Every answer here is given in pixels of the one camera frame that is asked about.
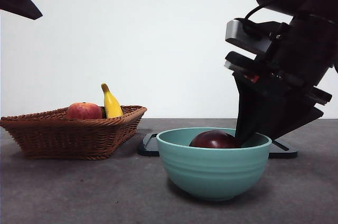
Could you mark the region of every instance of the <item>white wall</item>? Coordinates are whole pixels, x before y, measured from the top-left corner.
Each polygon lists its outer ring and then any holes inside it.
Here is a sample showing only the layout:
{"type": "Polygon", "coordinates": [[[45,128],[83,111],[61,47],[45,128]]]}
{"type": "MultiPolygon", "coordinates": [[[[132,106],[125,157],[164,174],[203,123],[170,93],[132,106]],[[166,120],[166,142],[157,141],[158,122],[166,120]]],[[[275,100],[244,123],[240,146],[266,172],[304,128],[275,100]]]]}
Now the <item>white wall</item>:
{"type": "MultiPolygon", "coordinates": [[[[106,82],[122,105],[144,117],[236,118],[238,92],[224,57],[226,22],[256,0],[33,0],[36,21],[1,11],[2,116],[103,104],[106,82]]],[[[257,22],[291,17],[261,10],[257,22]]],[[[321,109],[338,118],[334,69],[320,87],[334,95],[321,109]]]]}

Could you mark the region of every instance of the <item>yellow banana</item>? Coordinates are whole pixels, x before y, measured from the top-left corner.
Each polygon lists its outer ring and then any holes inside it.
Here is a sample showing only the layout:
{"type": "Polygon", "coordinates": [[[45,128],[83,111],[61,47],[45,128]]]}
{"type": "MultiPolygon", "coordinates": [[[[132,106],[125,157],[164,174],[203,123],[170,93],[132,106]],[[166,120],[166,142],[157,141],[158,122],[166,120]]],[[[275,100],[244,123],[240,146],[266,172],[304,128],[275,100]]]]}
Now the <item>yellow banana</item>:
{"type": "Polygon", "coordinates": [[[101,88],[104,92],[105,110],[107,118],[119,117],[123,115],[122,109],[116,98],[111,94],[107,84],[102,83],[101,88]]]}

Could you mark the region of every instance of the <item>banana stem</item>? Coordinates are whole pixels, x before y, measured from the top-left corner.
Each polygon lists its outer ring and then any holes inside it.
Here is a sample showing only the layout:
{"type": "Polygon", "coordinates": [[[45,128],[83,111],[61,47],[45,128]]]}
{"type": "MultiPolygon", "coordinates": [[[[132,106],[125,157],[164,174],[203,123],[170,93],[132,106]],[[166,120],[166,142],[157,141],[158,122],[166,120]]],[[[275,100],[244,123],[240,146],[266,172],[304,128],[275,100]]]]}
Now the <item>banana stem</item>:
{"type": "Polygon", "coordinates": [[[105,83],[101,84],[101,88],[102,88],[102,90],[103,90],[104,93],[106,93],[106,92],[109,91],[109,88],[108,88],[107,84],[105,84],[105,83]]]}

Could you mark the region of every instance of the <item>dark red fruit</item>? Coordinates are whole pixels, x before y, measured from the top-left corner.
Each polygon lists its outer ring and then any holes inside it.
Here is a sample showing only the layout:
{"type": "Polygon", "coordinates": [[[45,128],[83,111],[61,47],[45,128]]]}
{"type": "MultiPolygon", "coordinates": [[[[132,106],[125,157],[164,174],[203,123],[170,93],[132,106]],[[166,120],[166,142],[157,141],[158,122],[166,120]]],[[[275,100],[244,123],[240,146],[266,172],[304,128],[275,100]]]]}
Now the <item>dark red fruit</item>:
{"type": "Polygon", "coordinates": [[[240,148],[235,137],[223,130],[208,130],[198,134],[189,146],[207,148],[240,148]]]}

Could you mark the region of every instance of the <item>teal bowl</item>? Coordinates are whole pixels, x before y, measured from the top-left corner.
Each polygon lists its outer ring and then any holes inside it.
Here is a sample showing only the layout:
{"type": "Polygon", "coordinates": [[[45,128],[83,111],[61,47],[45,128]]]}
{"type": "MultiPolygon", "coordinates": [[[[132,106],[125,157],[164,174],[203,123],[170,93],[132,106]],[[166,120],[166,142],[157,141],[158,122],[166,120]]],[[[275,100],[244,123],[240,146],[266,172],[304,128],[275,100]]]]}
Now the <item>teal bowl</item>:
{"type": "Polygon", "coordinates": [[[189,146],[197,134],[212,129],[235,134],[235,129],[216,127],[166,130],[156,136],[159,156],[169,178],[182,190],[204,200],[229,200],[258,182],[268,161],[271,139],[256,133],[241,148],[189,146]]]}

